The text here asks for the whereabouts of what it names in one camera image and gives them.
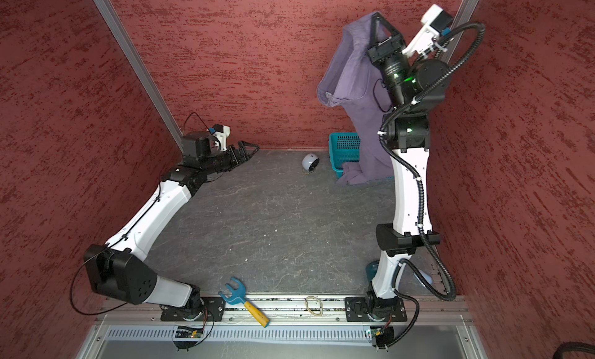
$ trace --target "black cable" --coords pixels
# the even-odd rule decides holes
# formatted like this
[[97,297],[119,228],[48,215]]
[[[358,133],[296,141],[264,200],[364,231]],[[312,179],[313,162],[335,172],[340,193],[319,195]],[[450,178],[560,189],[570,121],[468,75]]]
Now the black cable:
[[[205,314],[206,314],[206,318],[208,319],[208,318],[209,318],[209,309],[208,309],[208,308],[206,308],[206,305],[205,305]],[[210,336],[210,335],[211,335],[211,332],[213,331],[213,328],[215,327],[215,316],[214,316],[213,314],[211,314],[211,317],[213,318],[213,323],[212,323],[212,325],[211,325],[211,330],[209,330],[209,333],[207,333],[207,334],[206,334],[206,336],[204,336],[204,337],[202,338],[202,340],[198,341],[198,342],[197,342],[197,343],[195,343],[194,345],[191,345],[191,346],[188,346],[188,347],[183,347],[182,349],[186,349],[186,350],[188,350],[189,348],[196,347],[196,346],[200,345],[200,344],[201,344],[201,343],[202,343],[204,340],[206,340],[206,339],[208,338],[208,336]]]
[[415,304],[415,312],[413,313],[413,317],[411,318],[411,321],[405,327],[405,329],[403,331],[401,331],[401,333],[399,333],[399,335],[396,336],[392,341],[390,341],[389,343],[387,343],[384,348],[391,347],[392,345],[396,344],[399,340],[401,340],[403,337],[405,337],[405,335],[407,333],[409,333],[409,331],[411,330],[411,328],[413,328],[413,325],[417,321],[417,317],[420,315],[420,303],[415,298],[413,298],[412,296],[408,296],[406,294],[403,294],[403,293],[400,293],[399,291],[397,291],[396,283],[397,283],[397,275],[399,273],[399,270],[400,270],[400,267],[396,267],[394,269],[393,282],[392,282],[393,292],[398,297],[405,298],[405,299],[408,299],[408,300],[412,301]]
[[411,262],[408,259],[400,259],[399,263],[404,263],[406,265],[408,265],[409,267],[411,267],[411,270],[413,270],[413,273],[417,276],[417,278],[420,280],[420,282],[424,285],[424,287],[426,287],[426,289],[432,293],[434,296],[443,299],[444,301],[452,301],[452,299],[447,299],[448,298],[448,294],[443,295],[442,293],[440,293],[439,291],[437,291],[432,284],[428,283],[428,281],[424,278],[424,276],[421,274],[420,269],[415,267],[415,265],[413,264],[413,262]]
[[[445,43],[443,43],[441,46],[446,49],[446,47],[448,47],[448,45],[450,44],[450,42],[452,41],[453,38],[450,38],[448,41],[446,41]],[[444,50],[438,48],[438,50],[436,50],[436,54],[434,55],[434,58],[439,59],[438,57],[440,57],[440,55],[444,52]]]
[[413,63],[411,64],[411,67],[414,67],[422,59],[424,59],[424,56],[421,54],[418,54],[417,57],[415,58],[415,61],[413,61]]
[[579,351],[595,355],[595,345],[589,345],[584,342],[564,342],[554,353],[552,359],[562,359],[565,352]]
[[182,135],[184,135],[184,131],[186,130],[186,123],[188,122],[190,116],[192,115],[196,115],[198,117],[198,119],[200,119],[200,121],[202,121],[202,123],[205,125],[206,130],[209,130],[209,127],[206,125],[206,123],[203,121],[203,119],[201,118],[200,115],[198,115],[196,112],[191,112],[188,117],[186,117],[186,120],[184,121],[184,125],[182,126]]
[[[153,202],[151,203],[151,205],[149,206],[149,208],[147,208],[146,211],[143,212],[143,214],[139,217],[138,220],[136,220],[134,222],[134,224],[132,226],[130,226],[130,229],[128,229],[128,231],[126,231],[125,234],[122,235],[122,237],[120,237],[117,242],[115,242],[112,245],[108,246],[108,249],[114,247],[116,244],[118,244],[119,242],[121,242],[124,239],[128,239],[128,234],[130,234],[130,230],[132,230],[136,224],[143,218],[145,217],[145,214],[155,205],[156,202],[159,201],[159,199],[161,198],[161,182],[159,183],[159,193],[157,194],[157,197],[155,198],[155,200],[153,200]],[[83,262],[83,264],[78,268],[78,270],[76,270],[76,273],[74,274],[74,277],[70,283],[70,306],[73,308],[74,311],[78,312],[81,315],[87,315],[87,316],[91,316],[91,315],[101,315],[101,314],[105,314],[106,312],[110,312],[113,311],[117,308],[120,308],[122,306],[124,306],[127,303],[123,303],[121,305],[118,305],[114,308],[110,308],[109,310],[104,310],[104,311],[100,311],[100,312],[84,312],[84,311],[80,311],[75,305],[74,305],[74,300],[73,300],[73,290],[74,290],[74,282],[76,281],[76,277],[78,276],[78,273],[80,273],[80,270],[83,269],[83,267],[87,264],[87,262],[89,262],[90,260],[94,259],[95,257],[99,256],[101,253],[103,253],[104,251],[100,251],[99,253],[93,255],[92,257],[89,257],[89,259],[87,259],[85,262]]]
[[[416,96],[413,97],[413,99],[416,102],[420,102],[426,95],[428,95],[437,86],[439,86],[443,81],[445,81],[454,72],[456,72],[461,67],[461,65],[463,65],[465,62],[467,62],[469,60],[469,58],[472,56],[472,54],[475,52],[475,50],[479,47],[481,41],[483,40],[484,34],[486,33],[486,28],[481,23],[465,23],[465,24],[462,24],[461,26],[459,26],[457,28],[454,28],[452,31],[450,31],[450,33],[448,33],[448,35],[445,35],[445,36],[439,38],[437,42],[438,42],[439,45],[443,45],[445,42],[447,42],[448,40],[450,40],[452,37],[454,37],[458,33],[463,32],[463,31],[468,30],[468,29],[475,29],[477,31],[477,35],[475,37],[475,40],[471,44],[471,46],[467,49],[467,51],[465,52],[465,54],[463,54],[463,56],[457,60],[457,62],[454,65],[450,66],[446,70],[446,72],[444,74],[442,74],[437,80],[435,80],[424,91],[422,91],[421,93],[419,93],[418,95],[416,95]],[[389,148],[389,146],[387,145],[386,139],[385,139],[386,129],[391,124],[391,122],[393,122],[395,120],[395,118],[397,118],[398,116],[400,116],[401,114],[403,114],[411,105],[412,105],[412,101],[407,102],[405,104],[402,104],[402,105],[398,106],[389,115],[389,117],[387,117],[384,120],[384,122],[382,123],[382,125],[380,127],[380,131],[378,132],[378,139],[380,141],[380,145],[382,146],[382,148],[393,159],[395,159],[397,162],[399,162],[399,164],[403,165],[406,169],[408,169],[413,174],[413,178],[416,181],[417,189],[418,189],[418,194],[419,194],[418,223],[417,223],[417,227],[418,227],[418,231],[419,231],[419,236],[420,236],[420,239],[421,239],[422,243],[424,244],[425,248],[428,250],[428,252],[432,256],[432,258],[435,260],[435,262],[438,265],[438,267],[442,270],[442,273],[444,274],[444,278],[446,279],[446,281],[448,283],[448,286],[449,286],[449,289],[448,289],[448,292],[447,292],[446,295],[443,295],[443,294],[439,293],[434,288],[429,289],[429,291],[432,294],[434,294],[436,297],[442,299],[443,301],[453,301],[456,298],[456,286],[455,286],[455,282],[454,282],[452,276],[450,275],[448,269],[446,268],[446,266],[444,265],[444,263],[442,262],[442,260],[438,256],[438,253],[436,253],[436,251],[434,250],[434,248],[431,246],[431,244],[428,241],[428,238],[427,238],[427,236],[425,234],[425,231],[424,231],[424,216],[425,216],[425,204],[424,204],[424,202],[425,202],[425,193],[424,193],[424,184],[423,184],[423,182],[421,180],[421,176],[417,172],[417,170],[410,163],[406,162],[403,158],[401,158],[400,156],[398,156],[397,154],[395,154]]]
[[[208,321],[208,319],[209,319],[209,309],[206,308],[206,305],[205,305],[205,314],[206,314],[206,319]],[[213,328],[215,327],[215,316],[213,314],[211,314],[211,317],[213,318],[213,323],[211,324],[211,330],[209,330],[209,333],[207,333],[206,336],[202,340],[200,340],[195,346],[197,346],[200,343],[202,343],[204,340],[206,340],[208,338],[208,336],[211,335],[211,332],[213,331]]]
[[378,83],[380,80],[382,80],[382,79],[378,79],[378,80],[376,80],[376,82],[374,83],[374,87],[372,88],[372,95],[374,96],[374,101],[376,102],[376,106],[378,106],[378,109],[380,110],[380,112],[382,112],[383,114],[385,114],[385,113],[389,112],[390,110],[392,110],[393,106],[392,106],[392,105],[391,105],[391,106],[389,106],[389,108],[388,108],[386,111],[384,111],[384,110],[382,109],[382,107],[380,107],[380,102],[378,102],[378,98],[376,98],[376,84],[377,84],[377,83]]
[[222,173],[221,173],[221,174],[220,174],[220,175],[219,175],[217,178],[215,178],[215,179],[212,179],[212,180],[210,180],[210,181],[206,181],[206,183],[208,184],[209,182],[215,182],[216,180],[218,180],[219,178],[221,178],[223,174],[225,174],[225,172],[222,172]]

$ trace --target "blue plastic object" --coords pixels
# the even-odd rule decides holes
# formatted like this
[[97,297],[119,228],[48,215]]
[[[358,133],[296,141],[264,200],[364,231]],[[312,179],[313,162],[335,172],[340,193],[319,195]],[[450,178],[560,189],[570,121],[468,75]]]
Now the blue plastic object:
[[378,272],[378,265],[380,261],[370,262],[368,266],[366,266],[366,276],[368,277],[368,281],[372,281],[376,273]]
[[344,162],[359,162],[359,136],[357,133],[331,133],[328,135],[331,166],[337,178],[343,176]]
[[242,284],[241,281],[237,280],[236,278],[234,278],[233,276],[231,277],[231,280],[237,283],[237,289],[233,288],[231,285],[229,284],[225,284],[225,286],[227,287],[227,289],[230,290],[231,292],[231,296],[226,296],[223,294],[223,292],[219,292],[219,296],[221,296],[225,302],[227,302],[228,304],[245,304],[246,303],[246,287],[244,286],[244,284]]

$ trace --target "white bracket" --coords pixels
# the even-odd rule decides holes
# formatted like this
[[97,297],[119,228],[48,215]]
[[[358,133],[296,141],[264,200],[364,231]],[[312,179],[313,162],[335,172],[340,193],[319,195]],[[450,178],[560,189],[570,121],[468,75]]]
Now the white bracket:
[[433,4],[430,9],[421,18],[421,23],[424,25],[420,31],[415,35],[413,40],[402,51],[403,54],[410,58],[415,52],[422,54],[425,50],[434,45],[434,42],[440,36],[440,32],[432,28],[432,22],[442,13],[442,8]]
[[227,137],[231,133],[231,129],[227,125],[223,125],[223,132],[215,132],[213,135],[219,140],[219,151],[227,151]]

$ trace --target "black hose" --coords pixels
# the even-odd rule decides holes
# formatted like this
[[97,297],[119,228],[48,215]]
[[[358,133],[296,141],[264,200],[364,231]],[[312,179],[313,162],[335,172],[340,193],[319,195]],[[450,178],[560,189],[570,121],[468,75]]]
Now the black hose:
[[405,298],[405,299],[408,299],[408,300],[412,301],[415,304],[415,313],[413,313],[413,317],[411,318],[411,321],[405,327],[405,329],[401,333],[399,333],[399,335],[397,337],[395,337],[392,341],[390,341],[389,343],[387,343],[385,347],[383,347],[383,348],[379,347],[379,349],[389,348],[392,345],[396,344],[403,337],[405,337],[405,335],[407,333],[409,333],[409,331],[411,330],[411,328],[413,328],[413,325],[417,321],[417,317],[420,315],[420,303],[415,298],[413,298],[412,296],[407,296],[406,294],[400,293],[396,289],[394,290],[394,294],[396,294],[397,296],[399,296],[401,298]]
[[[443,47],[444,49],[446,49],[446,47],[448,47],[448,45],[450,44],[450,40],[446,41],[443,44],[438,43],[438,45],[440,45],[441,47]],[[438,59],[438,57],[440,57],[440,55],[442,54],[443,50],[442,49],[438,49],[436,50],[436,54],[434,55],[434,58]]]
[[[147,208],[146,211],[143,212],[143,214],[140,215],[139,219],[136,220],[132,226],[130,226],[130,229],[128,229],[128,231],[126,231],[125,234],[123,234],[114,244],[109,244],[106,243],[108,245],[107,249],[113,248],[116,244],[118,244],[119,242],[121,242],[122,240],[128,240],[128,234],[130,234],[130,231],[136,226],[136,224],[143,219],[143,217],[145,217],[145,214],[155,205],[156,202],[158,202],[159,200],[161,200],[161,182],[159,182],[159,192],[157,193],[157,197],[155,198],[155,200],[153,200],[153,202],[151,203],[151,205],[149,206],[149,208]],[[112,310],[115,310],[117,308],[120,308],[122,306],[124,306],[127,303],[123,303],[121,305],[117,305],[114,308],[110,308],[109,310],[103,310],[103,311],[99,311],[99,312],[84,312],[84,311],[80,311],[75,305],[74,305],[74,299],[73,299],[73,289],[74,289],[74,281],[76,281],[76,277],[78,276],[78,273],[80,273],[80,270],[83,269],[83,267],[87,264],[87,262],[91,261],[92,259],[94,259],[95,257],[99,256],[101,253],[103,253],[104,251],[100,251],[97,254],[94,254],[93,256],[89,257],[85,262],[83,262],[83,264],[78,268],[78,270],[76,270],[76,273],[74,273],[74,277],[72,279],[72,281],[70,282],[70,307],[73,308],[74,311],[78,312],[81,315],[88,315],[88,316],[93,316],[93,315],[101,315],[101,314],[105,314],[106,312],[110,312]]]
[[[486,33],[486,27],[481,24],[481,23],[465,23],[462,24],[460,26],[458,26],[457,28],[454,28],[452,31],[450,31],[450,33],[448,33],[448,35],[445,35],[443,37],[441,37],[440,39],[438,39],[438,43],[440,45],[443,45],[444,43],[446,43],[448,40],[450,40],[452,37],[454,37],[455,35],[457,35],[458,33],[461,33],[465,30],[468,29],[474,29],[477,31],[477,35],[475,37],[475,40],[473,40],[473,43],[471,43],[471,46],[467,49],[467,51],[465,52],[465,54],[463,54],[463,56],[461,58],[459,58],[457,60],[457,62],[455,64],[453,64],[452,66],[450,66],[446,72],[444,74],[442,74],[437,80],[435,80],[432,84],[430,84],[430,86],[428,86],[424,91],[422,91],[421,93],[419,93],[418,95],[414,96],[413,99],[417,102],[419,102],[420,100],[422,100],[426,95],[428,95],[431,91],[433,91],[437,86],[439,86],[443,81],[445,81],[447,78],[449,78],[450,76],[452,76],[452,74],[454,72],[456,72],[461,65],[463,65],[465,62],[467,62],[469,60],[469,58],[472,56],[472,54],[476,51],[476,49],[479,47],[481,41],[483,40],[484,34]],[[402,104],[400,106],[398,106],[390,115],[389,117],[387,117],[384,122],[382,123],[381,127],[380,127],[380,131],[378,133],[378,139],[380,140],[380,145],[382,146],[382,148],[393,158],[395,159],[397,162],[399,162],[399,164],[403,165],[406,169],[408,169],[412,174],[413,174],[413,178],[416,180],[417,183],[417,189],[418,189],[418,193],[419,193],[419,206],[418,206],[418,231],[419,231],[419,236],[420,239],[422,241],[422,243],[424,244],[425,248],[428,250],[428,252],[430,253],[430,255],[432,256],[432,258],[435,260],[437,266],[441,269],[442,273],[444,274],[444,278],[446,279],[447,283],[448,283],[448,292],[446,295],[441,294],[440,292],[438,292],[437,290],[435,290],[434,288],[429,288],[428,290],[436,297],[442,299],[443,301],[453,301],[456,298],[456,286],[455,286],[455,282],[452,278],[452,276],[450,275],[448,269],[446,268],[446,266],[444,265],[444,263],[442,262],[442,260],[440,259],[440,257],[438,256],[438,253],[436,253],[436,251],[434,250],[434,248],[432,248],[430,242],[428,241],[428,238],[425,234],[424,231],[424,212],[425,212],[425,193],[424,193],[424,184],[421,180],[421,176],[420,174],[417,172],[417,170],[415,168],[413,168],[413,166],[406,162],[403,158],[401,158],[400,156],[398,156],[397,154],[395,154],[387,145],[386,143],[386,139],[385,139],[385,134],[386,134],[386,129],[388,128],[388,126],[391,124],[391,122],[393,122],[395,120],[395,118],[397,118],[399,115],[403,114],[410,106],[411,106],[412,102],[407,102],[405,104]],[[415,267],[410,261],[408,261],[407,263],[409,266],[413,266]]]
[[584,342],[564,342],[554,353],[552,359],[562,359],[565,352],[579,351],[595,355],[595,346]]
[[422,59],[424,59],[424,56],[421,54],[418,54],[417,58],[415,58],[415,61],[413,61],[413,63],[411,64],[411,67],[415,67],[415,65]]
[[424,275],[423,275],[423,274],[421,274],[421,272],[420,272],[420,269],[419,269],[419,268],[417,268],[417,267],[416,267],[416,266],[413,264],[413,262],[411,262],[411,261],[410,261],[410,260],[408,260],[408,259],[401,259],[401,260],[399,260],[399,262],[400,262],[400,263],[404,263],[404,264],[406,264],[407,266],[411,267],[411,270],[413,271],[413,274],[415,274],[415,276],[417,276],[417,279],[419,279],[419,280],[420,280],[420,282],[421,282],[421,283],[424,285],[424,287],[426,287],[426,288],[428,289],[428,291],[429,291],[430,293],[432,293],[434,296],[436,296],[436,297],[438,297],[438,298],[440,298],[440,299],[444,299],[444,297],[446,297],[446,296],[444,296],[443,294],[441,294],[439,291],[437,291],[437,290],[436,290],[436,289],[435,289],[435,288],[432,286],[432,284],[428,283],[428,281],[427,281],[427,280],[424,278]]

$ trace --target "yellow wrench handle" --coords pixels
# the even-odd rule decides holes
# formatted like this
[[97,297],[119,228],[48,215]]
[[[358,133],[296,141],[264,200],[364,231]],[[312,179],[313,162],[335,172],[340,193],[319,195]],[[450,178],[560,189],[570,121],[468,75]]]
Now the yellow wrench handle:
[[260,323],[264,328],[267,327],[269,319],[260,310],[258,310],[258,308],[255,305],[252,305],[250,301],[246,301],[244,303],[244,306],[246,307],[246,309],[248,309],[248,311],[250,311],[250,313],[252,314],[254,319],[258,321],[258,323]]

